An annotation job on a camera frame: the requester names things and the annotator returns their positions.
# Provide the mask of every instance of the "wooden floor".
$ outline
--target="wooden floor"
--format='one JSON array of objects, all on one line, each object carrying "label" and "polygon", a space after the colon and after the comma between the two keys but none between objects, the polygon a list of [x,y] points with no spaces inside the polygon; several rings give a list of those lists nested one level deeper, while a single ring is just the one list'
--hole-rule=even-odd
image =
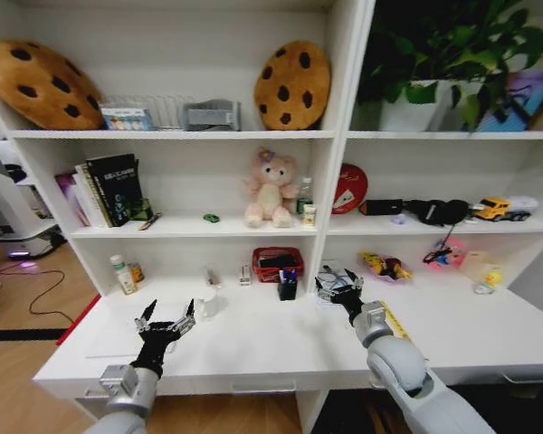
[{"label": "wooden floor", "polygon": [[[0,250],[0,269],[13,265]],[[36,303],[36,310],[61,310],[75,318],[96,291],[70,246],[8,272],[59,269],[66,278]],[[0,275],[0,329],[63,328],[62,316],[33,316],[28,305],[58,279],[58,275]],[[52,342],[0,343],[0,433],[81,433],[91,421],[67,401],[53,398],[32,382],[33,375],[55,351]],[[266,396],[212,395],[159,397],[148,422],[158,433],[297,433],[300,421],[292,394]]]}]

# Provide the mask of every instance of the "cookie-shaped cushion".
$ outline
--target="cookie-shaped cushion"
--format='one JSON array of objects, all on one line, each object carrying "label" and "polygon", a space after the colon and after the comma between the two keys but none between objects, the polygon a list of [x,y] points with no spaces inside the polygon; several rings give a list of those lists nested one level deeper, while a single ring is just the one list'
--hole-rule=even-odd
[{"label": "cookie-shaped cushion", "polygon": [[265,63],[253,97],[269,129],[306,129],[324,113],[329,94],[329,64],[312,42],[294,41]]},{"label": "cookie-shaped cushion", "polygon": [[0,42],[0,98],[46,129],[99,129],[100,94],[89,78],[50,48]]}]

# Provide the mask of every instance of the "white machine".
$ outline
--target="white machine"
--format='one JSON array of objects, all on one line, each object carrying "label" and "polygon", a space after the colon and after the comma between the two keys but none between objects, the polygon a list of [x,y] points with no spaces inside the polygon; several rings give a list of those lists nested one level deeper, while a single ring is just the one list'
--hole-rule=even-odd
[{"label": "white machine", "polygon": [[[398,339],[386,324],[380,302],[362,303],[362,279],[348,271],[352,285],[327,294],[329,301],[348,311],[349,321],[368,352],[368,366],[388,389],[405,415],[414,434],[495,434],[495,431],[460,395],[431,371],[423,355],[410,342]],[[151,412],[157,382],[163,370],[163,356],[169,343],[194,325],[194,305],[177,322],[148,323],[155,300],[135,320],[143,348],[130,365],[108,366],[100,384],[109,394],[110,414],[87,429],[86,434],[144,434],[145,419]]]},{"label": "white machine", "polygon": [[12,259],[36,258],[65,242],[53,219],[40,219],[0,161],[0,244]]}]

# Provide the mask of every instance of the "white desk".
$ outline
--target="white desk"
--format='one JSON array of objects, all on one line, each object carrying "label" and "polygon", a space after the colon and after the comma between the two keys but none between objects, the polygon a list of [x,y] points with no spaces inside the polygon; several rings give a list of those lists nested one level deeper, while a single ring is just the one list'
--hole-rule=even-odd
[{"label": "white desk", "polygon": [[[103,298],[34,380],[59,398],[84,404],[82,399],[100,393],[98,379],[108,364],[133,360],[84,356],[109,316],[133,307],[142,312],[154,298],[188,301],[202,286],[191,279],[150,279],[135,295]],[[344,308],[321,307],[311,294],[280,302],[270,284],[231,284],[221,296],[227,306],[166,355],[159,394],[296,391],[302,426],[310,430],[328,390],[370,387],[366,350]],[[385,300],[449,384],[501,382],[503,373],[543,377],[543,312],[507,289],[478,296],[462,275],[425,272],[405,286],[367,278],[363,299]]]}]

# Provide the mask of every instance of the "red round sign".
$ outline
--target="red round sign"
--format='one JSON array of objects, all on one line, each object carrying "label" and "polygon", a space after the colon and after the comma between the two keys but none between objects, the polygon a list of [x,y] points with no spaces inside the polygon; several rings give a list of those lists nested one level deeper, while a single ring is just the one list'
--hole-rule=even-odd
[{"label": "red round sign", "polygon": [[340,169],[332,214],[343,214],[357,208],[368,191],[368,178],[355,165],[344,163]]}]

